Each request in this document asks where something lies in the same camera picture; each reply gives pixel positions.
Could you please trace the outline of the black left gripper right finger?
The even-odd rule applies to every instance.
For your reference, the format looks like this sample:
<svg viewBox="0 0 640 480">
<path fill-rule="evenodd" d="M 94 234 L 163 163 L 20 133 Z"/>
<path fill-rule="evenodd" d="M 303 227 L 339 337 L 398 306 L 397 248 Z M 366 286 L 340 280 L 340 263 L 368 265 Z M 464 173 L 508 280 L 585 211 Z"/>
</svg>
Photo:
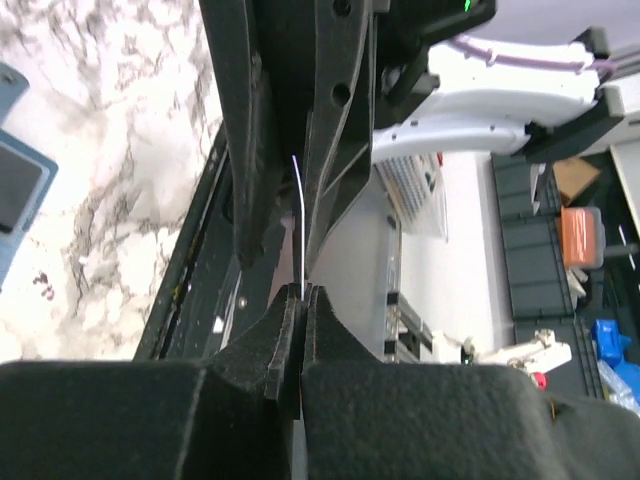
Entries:
<svg viewBox="0 0 640 480">
<path fill-rule="evenodd" d="M 639 419 L 502 366 L 377 360 L 308 297 L 301 376 L 312 479 L 635 479 Z"/>
</svg>

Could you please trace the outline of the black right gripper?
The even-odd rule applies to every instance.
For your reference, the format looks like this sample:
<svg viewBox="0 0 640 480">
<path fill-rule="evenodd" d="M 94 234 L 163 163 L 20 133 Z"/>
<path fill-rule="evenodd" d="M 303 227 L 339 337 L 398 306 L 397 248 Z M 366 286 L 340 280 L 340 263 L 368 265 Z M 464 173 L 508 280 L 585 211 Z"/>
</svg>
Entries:
<svg viewBox="0 0 640 480">
<path fill-rule="evenodd" d="M 490 21 L 494 1 L 395 0 L 377 29 L 374 128 L 405 121 L 440 86 L 430 48 Z M 316 1 L 314 100 L 304 153 L 305 272 L 327 232 L 321 202 L 353 100 L 372 7 L 369 1 Z"/>
</svg>

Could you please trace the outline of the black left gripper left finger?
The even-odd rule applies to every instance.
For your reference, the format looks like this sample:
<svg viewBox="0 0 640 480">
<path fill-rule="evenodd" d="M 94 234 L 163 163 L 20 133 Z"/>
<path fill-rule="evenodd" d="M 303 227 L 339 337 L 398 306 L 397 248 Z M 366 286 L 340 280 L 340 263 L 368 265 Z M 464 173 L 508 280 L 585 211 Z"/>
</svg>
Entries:
<svg viewBox="0 0 640 480">
<path fill-rule="evenodd" d="M 208 359 L 1 369 L 5 479 L 287 479 L 302 304 L 280 289 Z"/>
</svg>

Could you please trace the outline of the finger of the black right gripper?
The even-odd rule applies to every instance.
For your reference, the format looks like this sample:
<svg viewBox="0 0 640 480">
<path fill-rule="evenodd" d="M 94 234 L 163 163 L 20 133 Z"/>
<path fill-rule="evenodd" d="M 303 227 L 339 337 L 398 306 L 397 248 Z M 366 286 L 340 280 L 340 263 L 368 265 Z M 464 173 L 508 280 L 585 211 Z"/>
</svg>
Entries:
<svg viewBox="0 0 640 480">
<path fill-rule="evenodd" d="M 270 78 L 251 1 L 205 0 L 200 9 L 230 154 L 235 252 L 249 268 L 262 255 L 280 185 Z"/>
</svg>

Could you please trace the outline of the thin white card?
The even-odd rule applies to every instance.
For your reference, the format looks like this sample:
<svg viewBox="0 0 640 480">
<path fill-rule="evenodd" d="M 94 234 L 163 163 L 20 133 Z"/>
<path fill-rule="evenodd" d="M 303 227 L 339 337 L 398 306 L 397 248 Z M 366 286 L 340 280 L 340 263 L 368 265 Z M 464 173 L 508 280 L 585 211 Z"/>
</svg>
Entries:
<svg viewBox="0 0 640 480">
<path fill-rule="evenodd" d="M 300 286 L 300 299 L 305 300 L 306 293 L 306 209 L 304 200 L 304 188 L 298 161 L 295 155 L 292 156 L 293 172 L 296 181 L 298 210 L 295 214 L 295 228 L 293 247 L 296 260 L 294 264 L 298 267 L 297 279 Z"/>
</svg>

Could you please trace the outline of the blue leather card holder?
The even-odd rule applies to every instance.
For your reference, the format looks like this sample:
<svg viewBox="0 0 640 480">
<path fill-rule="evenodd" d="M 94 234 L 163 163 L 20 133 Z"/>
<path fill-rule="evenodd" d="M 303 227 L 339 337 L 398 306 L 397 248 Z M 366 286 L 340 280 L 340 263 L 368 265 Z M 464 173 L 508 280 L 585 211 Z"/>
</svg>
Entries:
<svg viewBox="0 0 640 480">
<path fill-rule="evenodd" d="M 6 131 L 1 145 L 1 278 L 8 275 L 53 183 L 58 165 Z"/>
</svg>

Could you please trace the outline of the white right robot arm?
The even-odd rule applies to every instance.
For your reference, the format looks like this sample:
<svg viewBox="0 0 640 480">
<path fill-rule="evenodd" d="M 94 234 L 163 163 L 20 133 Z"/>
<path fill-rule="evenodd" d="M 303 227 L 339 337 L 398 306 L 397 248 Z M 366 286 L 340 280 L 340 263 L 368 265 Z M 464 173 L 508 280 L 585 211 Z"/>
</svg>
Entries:
<svg viewBox="0 0 640 480">
<path fill-rule="evenodd" d="M 260 257 L 283 196 L 297 276 L 373 165 L 436 152 L 574 156 L 625 116 L 604 33 L 482 40 L 493 1 L 204 1 L 233 180 L 235 252 Z"/>
</svg>

